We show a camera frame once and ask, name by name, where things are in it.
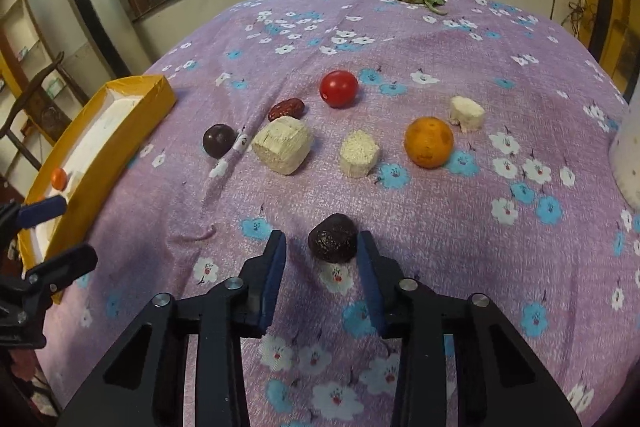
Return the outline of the small orange tangerine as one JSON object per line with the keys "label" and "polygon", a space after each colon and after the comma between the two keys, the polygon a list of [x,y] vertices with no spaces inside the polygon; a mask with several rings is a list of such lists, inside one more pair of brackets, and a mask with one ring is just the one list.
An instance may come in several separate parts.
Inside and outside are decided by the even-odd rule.
{"label": "small orange tangerine", "polygon": [[51,186],[59,192],[62,192],[66,189],[68,183],[68,174],[66,171],[61,168],[55,168],[51,173]]}

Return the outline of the dark wrinkled prune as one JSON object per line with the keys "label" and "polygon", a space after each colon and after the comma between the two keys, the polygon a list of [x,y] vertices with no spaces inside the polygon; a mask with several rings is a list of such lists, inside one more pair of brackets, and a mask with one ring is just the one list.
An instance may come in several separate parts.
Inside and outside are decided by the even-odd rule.
{"label": "dark wrinkled prune", "polygon": [[333,213],[308,234],[308,247],[318,260],[346,265],[357,252],[358,229],[344,213]]}

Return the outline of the dark purple plum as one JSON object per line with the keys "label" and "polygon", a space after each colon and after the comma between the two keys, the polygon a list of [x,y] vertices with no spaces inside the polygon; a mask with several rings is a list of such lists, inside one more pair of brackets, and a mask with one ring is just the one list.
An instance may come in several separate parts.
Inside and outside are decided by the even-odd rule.
{"label": "dark purple plum", "polygon": [[228,124],[214,124],[204,132],[202,145],[208,156],[220,159],[227,154],[235,139],[236,131]]}

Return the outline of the large orange tangerine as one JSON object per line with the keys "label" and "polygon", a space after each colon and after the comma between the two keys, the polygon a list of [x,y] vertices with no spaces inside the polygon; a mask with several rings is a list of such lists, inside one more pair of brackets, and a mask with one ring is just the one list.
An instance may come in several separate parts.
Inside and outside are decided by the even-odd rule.
{"label": "large orange tangerine", "polygon": [[413,164],[436,169],[449,160],[454,150],[454,135],[445,121],[421,117],[407,127],[404,147]]}

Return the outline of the small white sugarcane piece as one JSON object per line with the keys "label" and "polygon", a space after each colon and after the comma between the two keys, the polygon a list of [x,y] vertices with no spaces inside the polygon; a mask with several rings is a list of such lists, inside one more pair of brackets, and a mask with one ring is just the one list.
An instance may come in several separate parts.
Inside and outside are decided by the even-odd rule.
{"label": "small white sugarcane piece", "polygon": [[463,133],[475,132],[482,129],[486,110],[472,98],[456,95],[450,98],[448,120],[453,126],[458,126]]}

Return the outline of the large beige sugarcane chunk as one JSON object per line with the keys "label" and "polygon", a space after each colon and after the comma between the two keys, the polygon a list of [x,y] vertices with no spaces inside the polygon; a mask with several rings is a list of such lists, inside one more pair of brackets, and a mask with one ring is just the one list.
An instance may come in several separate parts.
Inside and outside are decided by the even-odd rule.
{"label": "large beige sugarcane chunk", "polygon": [[258,131],[252,150],[270,170],[291,176],[305,161],[312,143],[314,134],[303,121],[282,116]]}

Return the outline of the red jujube date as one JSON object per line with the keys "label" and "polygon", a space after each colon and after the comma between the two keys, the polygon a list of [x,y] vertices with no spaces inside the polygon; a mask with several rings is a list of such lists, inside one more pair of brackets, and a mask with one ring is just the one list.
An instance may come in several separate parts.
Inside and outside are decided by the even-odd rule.
{"label": "red jujube date", "polygon": [[288,98],[274,104],[268,112],[268,120],[274,121],[283,116],[300,119],[305,114],[306,106],[300,98]]}

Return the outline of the red cherry tomato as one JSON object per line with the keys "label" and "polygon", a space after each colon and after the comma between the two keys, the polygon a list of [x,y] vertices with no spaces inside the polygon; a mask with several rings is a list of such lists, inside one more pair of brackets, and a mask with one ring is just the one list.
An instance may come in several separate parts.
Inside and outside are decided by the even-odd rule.
{"label": "red cherry tomato", "polygon": [[319,94],[322,101],[333,108],[352,105],[357,98],[357,78],[346,70],[329,72],[320,81]]}

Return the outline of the yellow-rimmed white foam tray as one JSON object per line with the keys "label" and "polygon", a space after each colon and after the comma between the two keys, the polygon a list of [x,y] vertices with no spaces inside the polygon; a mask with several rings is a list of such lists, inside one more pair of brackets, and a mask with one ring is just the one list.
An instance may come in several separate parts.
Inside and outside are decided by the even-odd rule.
{"label": "yellow-rimmed white foam tray", "polygon": [[[163,75],[109,81],[93,95],[54,144],[25,198],[27,205],[55,195],[67,202],[63,216],[17,234],[26,270],[87,237],[128,162],[176,101]],[[62,192],[50,181],[58,167],[68,174]]]}

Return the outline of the dark wooden chair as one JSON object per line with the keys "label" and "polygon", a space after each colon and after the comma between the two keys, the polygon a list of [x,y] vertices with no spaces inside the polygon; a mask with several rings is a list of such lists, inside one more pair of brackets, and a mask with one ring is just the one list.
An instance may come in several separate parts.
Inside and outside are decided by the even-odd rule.
{"label": "dark wooden chair", "polygon": [[43,90],[42,84],[52,72],[59,72],[67,87],[70,87],[73,96],[81,106],[89,102],[88,94],[81,89],[76,80],[66,72],[62,65],[65,54],[60,52],[53,62],[37,72],[32,80],[27,81],[21,66],[17,64],[16,58],[6,60],[1,55],[1,77],[15,96],[15,102],[9,110],[6,120],[1,125],[2,138],[8,138],[22,156],[36,170],[41,168],[41,161],[28,149],[28,147],[18,139],[11,130],[11,126],[16,116],[20,112],[25,112],[27,118],[35,125],[37,130],[51,143],[55,144],[61,135],[70,125],[68,118],[61,109],[48,97]]}

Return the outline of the white standing air conditioner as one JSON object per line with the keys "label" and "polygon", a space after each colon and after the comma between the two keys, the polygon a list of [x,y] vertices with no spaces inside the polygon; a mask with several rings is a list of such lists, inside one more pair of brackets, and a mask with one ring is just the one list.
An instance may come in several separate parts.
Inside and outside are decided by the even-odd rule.
{"label": "white standing air conditioner", "polygon": [[140,75],[150,66],[120,0],[68,0],[78,24],[112,78]]}

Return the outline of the purple floral tablecloth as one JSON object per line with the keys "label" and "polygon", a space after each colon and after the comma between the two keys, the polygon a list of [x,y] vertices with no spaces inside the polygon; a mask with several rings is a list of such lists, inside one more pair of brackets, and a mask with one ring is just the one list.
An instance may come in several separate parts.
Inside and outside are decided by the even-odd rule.
{"label": "purple floral tablecloth", "polygon": [[[48,312],[38,359],[70,398],[160,291],[203,294],[281,230],[288,260],[268,334],[242,344],[255,426],[385,426],[399,346],[375,334],[355,265],[311,257],[311,229],[344,213],[382,254],[439,293],[494,299],[580,421],[594,425],[639,358],[639,217],[608,150],[620,92],[561,26],[495,1],[446,0],[447,14],[394,0],[257,0],[235,5],[153,65],[177,102],[113,187],[89,239],[96,269]],[[333,108],[321,79],[346,70],[357,98]],[[486,110],[450,124],[450,98]],[[291,176],[252,150],[269,109],[300,98],[314,134]],[[418,167],[405,132],[445,121],[454,150]],[[236,131],[223,158],[204,132]],[[340,168],[362,130],[380,147],[367,176]]]}

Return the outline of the white patterned paper cup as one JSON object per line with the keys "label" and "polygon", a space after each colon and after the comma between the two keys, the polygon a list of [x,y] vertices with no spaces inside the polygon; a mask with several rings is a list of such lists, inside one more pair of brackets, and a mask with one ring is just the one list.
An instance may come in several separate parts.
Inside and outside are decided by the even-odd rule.
{"label": "white patterned paper cup", "polygon": [[640,101],[634,90],[627,113],[608,151],[612,175],[628,205],[640,208]]}

